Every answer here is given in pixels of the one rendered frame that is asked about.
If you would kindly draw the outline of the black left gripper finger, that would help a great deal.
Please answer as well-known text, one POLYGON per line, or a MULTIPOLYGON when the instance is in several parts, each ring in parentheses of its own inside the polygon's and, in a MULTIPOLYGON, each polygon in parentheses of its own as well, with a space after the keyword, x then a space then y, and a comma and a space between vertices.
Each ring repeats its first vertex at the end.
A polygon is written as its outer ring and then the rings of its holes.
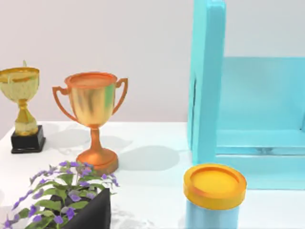
POLYGON ((106 188, 80 210, 63 229, 110 229, 111 199, 106 188))

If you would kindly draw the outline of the purple flowering potted plant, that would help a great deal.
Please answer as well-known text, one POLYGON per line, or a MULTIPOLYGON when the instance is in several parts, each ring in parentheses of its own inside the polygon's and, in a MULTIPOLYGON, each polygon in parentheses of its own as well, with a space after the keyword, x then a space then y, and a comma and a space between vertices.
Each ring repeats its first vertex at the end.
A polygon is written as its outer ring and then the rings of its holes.
POLYGON ((0 229, 13 229, 21 219, 31 219, 25 229, 64 229, 86 205, 106 188, 118 187, 114 174, 99 174, 94 166, 78 161, 63 161, 30 178, 41 180, 14 203, 15 210, 28 197, 36 200, 28 208, 6 218, 0 229))

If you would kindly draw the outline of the blue bottle with yellow lid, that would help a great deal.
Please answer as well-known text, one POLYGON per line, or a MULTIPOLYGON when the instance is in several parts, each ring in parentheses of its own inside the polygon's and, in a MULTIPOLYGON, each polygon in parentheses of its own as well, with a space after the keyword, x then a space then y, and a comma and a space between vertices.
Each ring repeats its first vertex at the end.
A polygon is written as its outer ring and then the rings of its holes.
POLYGON ((220 164, 189 168, 183 176, 185 229, 238 229, 246 187, 245 177, 234 168, 220 164))

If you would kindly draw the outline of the gold trophy with black base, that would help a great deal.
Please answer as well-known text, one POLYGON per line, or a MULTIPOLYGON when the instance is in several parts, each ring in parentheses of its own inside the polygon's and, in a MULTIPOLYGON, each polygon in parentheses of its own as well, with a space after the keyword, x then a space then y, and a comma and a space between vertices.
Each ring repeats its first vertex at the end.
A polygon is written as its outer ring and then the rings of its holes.
POLYGON ((19 111, 15 120, 15 130, 11 135, 13 154, 38 153, 45 144, 42 125, 28 110, 30 101, 39 88, 40 70, 29 67, 24 60, 22 67, 0 71, 0 90, 6 98, 18 105, 19 111))

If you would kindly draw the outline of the light blue rack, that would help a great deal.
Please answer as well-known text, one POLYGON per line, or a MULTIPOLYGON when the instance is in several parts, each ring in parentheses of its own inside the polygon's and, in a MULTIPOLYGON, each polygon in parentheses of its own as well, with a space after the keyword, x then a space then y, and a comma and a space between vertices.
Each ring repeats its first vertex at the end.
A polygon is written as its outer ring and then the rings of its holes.
POLYGON ((224 0, 193 0, 191 162, 231 166, 249 189, 305 190, 305 58, 226 58, 225 24, 224 0))

